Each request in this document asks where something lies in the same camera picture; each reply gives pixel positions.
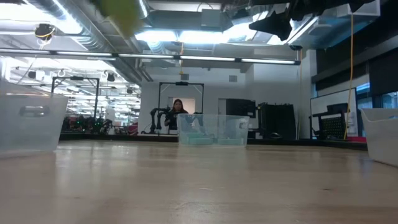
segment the ceiling light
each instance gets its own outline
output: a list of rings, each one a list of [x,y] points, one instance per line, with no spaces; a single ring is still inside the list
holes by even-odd
[[[87,57],[112,57],[111,53],[96,53],[96,52],[63,52],[58,51],[59,55],[73,55],[73,56],[87,56]]]
[[[178,41],[187,44],[227,43],[228,38],[221,32],[183,31]]]
[[[318,21],[318,17],[313,18],[305,27],[303,27],[296,35],[294,35],[289,41],[288,44],[295,42],[299,37],[301,37],[309,28],[311,28],[314,23]]]
[[[234,62],[235,58],[227,58],[227,57],[201,57],[201,56],[180,56],[181,59],[188,59],[188,60],[210,60],[210,61],[217,61],[217,62]]]
[[[120,57],[132,57],[132,58],[173,59],[173,55],[119,54],[119,56]]]
[[[116,58],[87,57],[87,60],[116,60]]]
[[[136,39],[146,42],[177,41],[177,36],[171,30],[148,30],[136,34]]]
[[[89,85],[83,85],[83,86],[78,86],[80,88],[97,88],[97,86],[89,86]],[[114,86],[99,86],[99,88],[101,89],[112,89],[112,88],[116,88]]]
[[[0,53],[50,54],[48,50],[0,49]]]
[[[295,61],[291,61],[291,60],[250,59],[250,58],[242,58],[242,62],[270,63],[270,64],[280,64],[280,65],[294,65],[296,63]]]

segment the transparent storage container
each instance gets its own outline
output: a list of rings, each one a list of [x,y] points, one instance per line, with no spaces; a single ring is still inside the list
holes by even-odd
[[[362,109],[369,157],[398,166],[398,109]]]
[[[57,148],[68,98],[0,82],[0,157]]]
[[[177,126],[180,145],[246,146],[248,116],[179,114]]]

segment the black hanging object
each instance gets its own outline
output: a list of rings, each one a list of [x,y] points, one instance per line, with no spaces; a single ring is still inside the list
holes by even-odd
[[[287,18],[285,13],[276,14],[276,12],[273,12],[268,18],[253,22],[249,28],[277,35],[281,41],[287,40],[292,31],[290,18]]]
[[[36,78],[36,72],[35,72],[35,71],[31,71],[31,72],[29,72],[29,73],[27,74],[27,76],[28,76],[29,78],[35,79],[35,78]]]
[[[35,30],[35,36],[40,40],[48,41],[52,38],[54,33],[54,27],[50,24],[39,24],[39,27]]]
[[[109,81],[109,82],[114,82],[114,81],[115,81],[115,78],[114,78],[114,74],[113,74],[113,73],[109,73],[109,74],[108,74],[107,81]]]

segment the black frame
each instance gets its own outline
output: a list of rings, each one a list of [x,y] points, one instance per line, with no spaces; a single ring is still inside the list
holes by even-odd
[[[312,139],[312,137],[313,137],[313,134],[312,134],[312,105],[311,105],[311,100],[317,99],[317,98],[321,98],[321,97],[324,97],[324,96],[328,96],[328,95],[332,95],[332,94],[335,94],[335,93],[340,93],[342,91],[347,91],[347,90],[349,90],[349,88],[345,89],[345,90],[336,91],[334,93],[325,94],[323,96],[313,97],[313,98],[310,99],[310,114],[311,114],[310,117],[309,117],[309,119],[310,119],[310,139]],[[352,90],[354,90],[355,105],[356,105],[356,110],[358,110],[358,98],[356,97],[356,87],[352,88]],[[359,124],[358,115],[356,116],[356,123]]]
[[[157,108],[160,109],[160,95],[162,93],[162,85],[163,84],[171,84],[171,85],[181,85],[181,86],[188,86],[188,85],[200,85],[201,86],[201,113],[203,113],[203,100],[205,97],[205,84],[203,83],[181,83],[179,84],[179,82],[160,82],[159,83],[159,95],[157,98]]]
[[[57,79],[61,79],[62,81],[55,85],[55,81]],[[69,79],[69,80],[78,80],[78,81],[83,81],[83,80],[96,80],[97,81],[97,86],[96,86],[96,91],[95,91],[95,105],[94,105],[94,118],[96,118],[97,115],[97,105],[98,105],[98,92],[100,89],[100,79],[99,78],[84,78],[84,77],[52,77],[52,84],[51,84],[51,93],[54,93],[54,89],[59,86],[64,80]]]

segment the window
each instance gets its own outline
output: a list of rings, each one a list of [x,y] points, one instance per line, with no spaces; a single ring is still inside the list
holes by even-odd
[[[369,83],[365,83],[356,87],[356,106],[358,109],[358,133],[360,136],[365,137],[366,133],[363,126],[360,109],[373,108]]]
[[[397,109],[398,108],[397,92],[392,92],[382,95],[382,103],[383,103],[383,108]]]

